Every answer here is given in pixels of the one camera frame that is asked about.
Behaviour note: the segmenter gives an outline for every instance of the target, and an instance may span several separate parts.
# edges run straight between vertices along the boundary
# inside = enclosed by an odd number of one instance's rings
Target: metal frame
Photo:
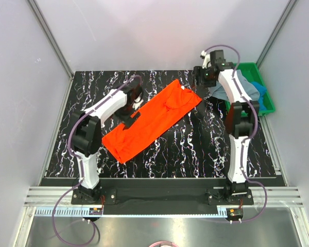
[[[267,119],[266,116],[260,117],[260,123],[261,127],[264,133],[264,137],[267,141],[267,146],[270,152],[271,160],[275,168],[276,175],[281,175],[284,179],[285,186],[288,186],[288,179],[284,170],[284,165],[282,163],[282,160],[280,158],[277,146],[276,146],[276,141],[274,139],[274,135],[272,133],[272,128],[271,125]]]
[[[15,247],[24,247],[30,232],[32,221],[37,212],[37,207],[53,207],[60,196],[70,187],[31,187],[25,201],[25,209],[23,220],[20,224],[20,230],[16,237]],[[268,192],[267,207],[289,208],[293,217],[294,224],[303,247],[309,246],[309,222],[307,220],[304,207],[296,187],[266,187]],[[252,187],[254,198],[254,206],[245,207],[261,207],[264,202],[264,192],[260,187]],[[68,193],[62,199],[61,208],[80,207],[80,205],[71,204],[72,192]],[[101,205],[87,205],[87,207],[101,207]],[[218,214],[209,216],[210,218],[224,218],[224,210],[230,205],[218,207]],[[103,217],[167,217],[167,215],[105,215]],[[178,215],[170,215],[170,217],[179,217]],[[204,215],[193,215],[192,218],[204,218]]]
[[[256,62],[256,65],[257,65],[258,68],[261,67],[265,57],[267,56],[268,52],[270,51],[270,49],[271,49],[273,43],[275,42],[278,34],[282,30],[284,24],[286,23],[287,18],[291,14],[292,10],[294,9],[294,7],[296,6],[298,1],[299,0],[289,0],[288,1],[285,9],[283,10],[282,15],[279,17],[279,20],[277,21],[276,26],[274,27],[267,43],[265,44],[257,62]]]
[[[58,199],[71,187],[31,187],[25,206],[27,207],[43,207],[54,206]],[[261,187],[250,187],[254,205],[245,205],[244,207],[261,207],[264,202],[264,191]],[[299,191],[297,187],[266,187],[268,193],[267,207],[303,207]],[[72,205],[73,192],[69,192],[60,203],[64,207],[79,207],[80,205]],[[100,207],[101,204],[87,205],[87,207]],[[221,205],[219,207],[231,207],[231,205]]]
[[[63,118],[63,115],[64,115],[64,110],[65,110],[65,106],[66,106],[66,103],[67,103],[68,95],[70,94],[72,82],[73,82],[73,77],[69,80],[68,86],[66,87],[66,91],[65,91],[64,96],[63,96],[60,111],[58,113],[58,117],[57,117],[57,120],[56,120],[56,123],[55,123],[55,128],[54,128],[53,134],[51,135],[50,144],[49,144],[49,147],[47,149],[45,161],[44,161],[44,164],[42,166],[40,177],[38,179],[38,186],[40,185],[41,180],[44,178],[44,176],[46,174],[46,171],[47,171],[48,166],[49,166],[50,158],[52,157],[52,152],[54,150],[56,138],[57,138],[60,126],[61,126],[61,121],[62,121],[62,118]]]
[[[60,61],[60,63],[63,66],[63,69],[65,70],[67,76],[69,78],[73,77],[74,72],[72,71],[72,69],[70,68],[69,64],[67,63],[60,47],[58,46],[47,22],[45,17],[43,16],[36,0],[27,0],[32,12],[35,14],[35,17],[41,27],[41,29],[43,30],[44,34],[46,35],[51,47],[53,48],[55,54],[57,55],[58,60]]]
[[[29,236],[33,218],[35,216],[35,207],[25,207],[23,211],[23,219],[20,223],[19,231],[16,235],[14,247],[24,247]]]

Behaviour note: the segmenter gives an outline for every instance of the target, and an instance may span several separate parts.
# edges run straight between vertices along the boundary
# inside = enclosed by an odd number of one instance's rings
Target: white wall
[[[72,70],[129,70],[191,69],[219,43],[255,62],[288,0],[37,2]]]
[[[309,218],[309,0],[297,3],[261,73],[277,108],[268,118],[278,151]]]
[[[0,0],[0,247],[12,246],[68,78],[25,0]]]

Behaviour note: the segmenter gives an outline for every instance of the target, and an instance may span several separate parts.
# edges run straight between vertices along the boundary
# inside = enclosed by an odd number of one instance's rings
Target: black marble surface
[[[69,155],[66,144],[70,133],[71,113],[90,107],[103,98],[114,85],[126,81],[133,74],[141,75],[143,78],[145,102],[175,79],[179,79],[181,84],[188,88],[192,84],[190,70],[76,72],[46,177],[79,176],[77,161]],[[224,128],[225,103],[210,97],[207,90],[196,93],[203,98],[202,103],[132,160],[120,164],[102,146],[97,157],[99,176],[102,178],[224,177],[230,162],[230,141]],[[115,117],[108,119],[102,128],[102,134],[105,135],[118,124]],[[248,154],[250,177],[276,176],[260,124],[255,138],[251,141]]]

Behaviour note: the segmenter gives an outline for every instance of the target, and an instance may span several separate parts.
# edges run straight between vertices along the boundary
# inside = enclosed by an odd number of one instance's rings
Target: blue cloth
[[[267,110],[267,108],[264,106],[263,104],[263,96],[265,95],[265,93],[267,92],[267,88],[265,88],[264,86],[262,86],[261,84],[257,83],[256,81],[252,81],[251,84],[253,86],[255,86],[255,88],[258,90],[258,92],[260,93],[260,98],[258,100],[259,105],[260,105],[260,111],[265,111]]]
[[[236,71],[236,74],[248,96],[251,97],[252,100],[258,100],[260,98],[260,93],[255,86],[247,81],[240,69]],[[216,83],[216,86],[209,87],[209,91],[213,97],[228,101],[227,93],[219,82]]]

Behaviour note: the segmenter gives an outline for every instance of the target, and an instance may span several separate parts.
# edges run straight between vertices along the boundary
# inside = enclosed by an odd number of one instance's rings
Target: gray cloth
[[[239,81],[241,82],[245,92],[251,97],[252,100],[258,100],[260,98],[260,93],[251,83],[247,81],[247,79],[243,76],[241,70],[236,71]],[[228,96],[223,86],[216,82],[216,86],[209,88],[213,97],[223,100],[228,100]]]

